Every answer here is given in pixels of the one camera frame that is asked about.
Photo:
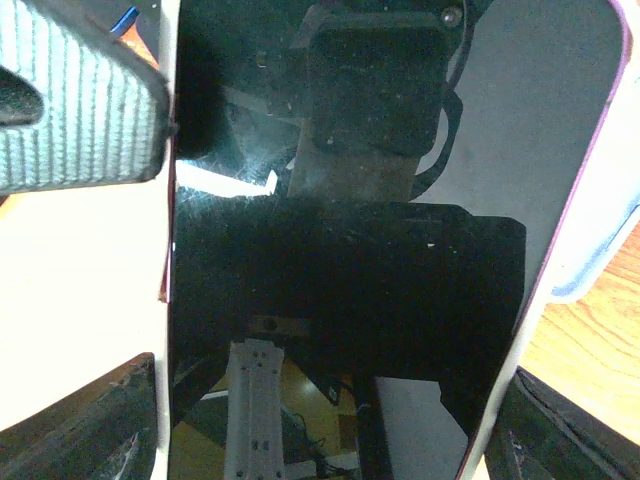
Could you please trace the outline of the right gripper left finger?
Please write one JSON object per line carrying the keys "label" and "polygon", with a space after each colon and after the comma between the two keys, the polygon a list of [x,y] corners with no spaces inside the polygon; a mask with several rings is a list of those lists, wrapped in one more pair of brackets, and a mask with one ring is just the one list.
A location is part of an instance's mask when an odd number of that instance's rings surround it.
{"label": "right gripper left finger", "polygon": [[3,479],[149,479],[158,445],[155,359],[141,353],[1,431]]}

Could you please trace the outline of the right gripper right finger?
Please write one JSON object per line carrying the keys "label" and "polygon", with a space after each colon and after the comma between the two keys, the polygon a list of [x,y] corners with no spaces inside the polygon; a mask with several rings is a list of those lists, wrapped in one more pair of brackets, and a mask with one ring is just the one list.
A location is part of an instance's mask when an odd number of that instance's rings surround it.
{"label": "right gripper right finger", "polygon": [[485,450],[491,479],[637,479],[639,446],[523,368]]}

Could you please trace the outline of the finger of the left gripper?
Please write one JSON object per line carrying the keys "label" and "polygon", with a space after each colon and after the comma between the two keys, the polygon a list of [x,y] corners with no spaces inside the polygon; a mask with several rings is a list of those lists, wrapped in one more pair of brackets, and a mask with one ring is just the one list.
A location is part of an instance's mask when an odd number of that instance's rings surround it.
{"label": "finger of the left gripper", "polygon": [[167,82],[110,32],[132,6],[141,13],[132,1],[2,2],[2,194],[159,174]]}

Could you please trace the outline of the phone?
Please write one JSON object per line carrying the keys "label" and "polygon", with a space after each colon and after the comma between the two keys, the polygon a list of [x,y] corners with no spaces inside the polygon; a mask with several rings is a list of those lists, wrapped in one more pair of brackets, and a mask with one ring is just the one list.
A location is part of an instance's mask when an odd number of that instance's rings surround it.
{"label": "phone", "polygon": [[639,223],[639,196],[612,221],[595,215],[581,230],[576,227],[556,245],[552,266],[554,285],[549,302],[569,304],[582,299],[594,286],[613,257]]}
{"label": "phone", "polygon": [[186,1],[173,479],[463,479],[629,44],[619,1]]}

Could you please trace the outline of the blue smartphone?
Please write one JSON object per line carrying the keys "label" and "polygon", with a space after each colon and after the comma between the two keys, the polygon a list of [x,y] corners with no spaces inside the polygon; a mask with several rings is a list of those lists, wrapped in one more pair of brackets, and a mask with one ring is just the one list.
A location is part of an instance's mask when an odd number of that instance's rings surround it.
{"label": "blue smartphone", "polygon": [[111,27],[110,32],[118,37],[123,36],[136,23],[140,11],[132,6],[128,8],[118,21]]}

